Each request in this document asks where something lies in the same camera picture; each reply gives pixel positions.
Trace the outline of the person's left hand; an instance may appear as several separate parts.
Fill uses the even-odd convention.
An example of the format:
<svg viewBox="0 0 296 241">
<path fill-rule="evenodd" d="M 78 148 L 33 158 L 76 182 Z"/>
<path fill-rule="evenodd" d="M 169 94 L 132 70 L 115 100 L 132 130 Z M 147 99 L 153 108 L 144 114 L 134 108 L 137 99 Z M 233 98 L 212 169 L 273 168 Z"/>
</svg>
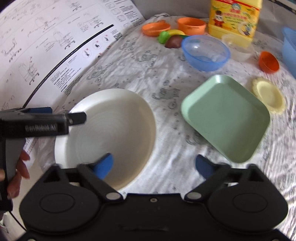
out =
<svg viewBox="0 0 296 241">
<path fill-rule="evenodd" d="M 30 178 L 29 171 L 25 165 L 26 161 L 30 161 L 30 156 L 22 150 L 16 165 L 16 174 L 7 187 L 8 199 L 16 198 L 19 195 L 22 178 Z"/>
</svg>

